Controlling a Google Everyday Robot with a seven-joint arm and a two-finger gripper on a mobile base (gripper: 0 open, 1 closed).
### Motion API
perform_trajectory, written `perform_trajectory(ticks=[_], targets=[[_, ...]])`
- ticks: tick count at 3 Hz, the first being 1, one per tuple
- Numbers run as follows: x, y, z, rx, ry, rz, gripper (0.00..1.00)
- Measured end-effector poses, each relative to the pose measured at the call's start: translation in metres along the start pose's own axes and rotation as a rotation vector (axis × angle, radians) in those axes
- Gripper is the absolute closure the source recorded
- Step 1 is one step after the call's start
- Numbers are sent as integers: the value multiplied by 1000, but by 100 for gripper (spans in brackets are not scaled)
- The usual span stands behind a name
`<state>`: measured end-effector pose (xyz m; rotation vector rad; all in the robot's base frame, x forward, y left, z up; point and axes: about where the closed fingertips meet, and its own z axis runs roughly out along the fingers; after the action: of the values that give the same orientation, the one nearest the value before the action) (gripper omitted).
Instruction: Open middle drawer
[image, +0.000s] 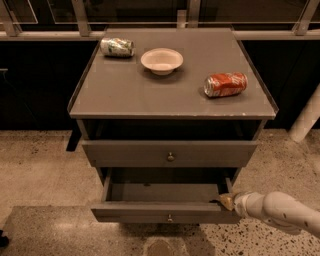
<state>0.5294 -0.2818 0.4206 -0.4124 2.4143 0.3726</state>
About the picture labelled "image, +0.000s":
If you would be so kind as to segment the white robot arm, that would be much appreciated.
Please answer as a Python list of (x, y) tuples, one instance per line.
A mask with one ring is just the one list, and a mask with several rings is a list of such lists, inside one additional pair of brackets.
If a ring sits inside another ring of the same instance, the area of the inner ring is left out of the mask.
[(242, 218), (258, 219), (287, 234), (298, 235), (304, 230), (320, 238), (320, 212), (286, 193), (224, 193), (218, 201)]

